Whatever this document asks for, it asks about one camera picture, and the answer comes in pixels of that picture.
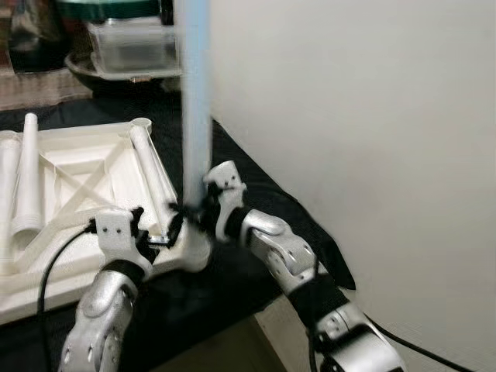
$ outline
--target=black tablecloth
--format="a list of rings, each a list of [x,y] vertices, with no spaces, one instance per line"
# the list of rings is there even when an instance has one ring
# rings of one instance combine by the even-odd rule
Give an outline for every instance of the black tablecloth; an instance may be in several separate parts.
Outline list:
[[[60,105],[0,112],[0,130],[22,132],[24,115],[35,112],[40,130],[127,122],[137,117],[153,121],[152,140],[165,169],[182,196],[181,97],[154,99],[94,98]],[[247,184],[277,187],[214,122],[212,164],[234,160]],[[311,245],[329,236],[294,202],[260,189],[247,195],[250,205],[278,215]],[[329,254],[336,254],[330,247]],[[124,340],[120,370],[149,370],[178,353],[262,310],[280,294],[265,266],[249,252],[232,244],[215,243],[210,264],[201,273],[175,271],[143,285]],[[53,366],[74,325],[76,304],[47,316]],[[0,327],[0,371],[42,371],[40,333],[34,317]]]

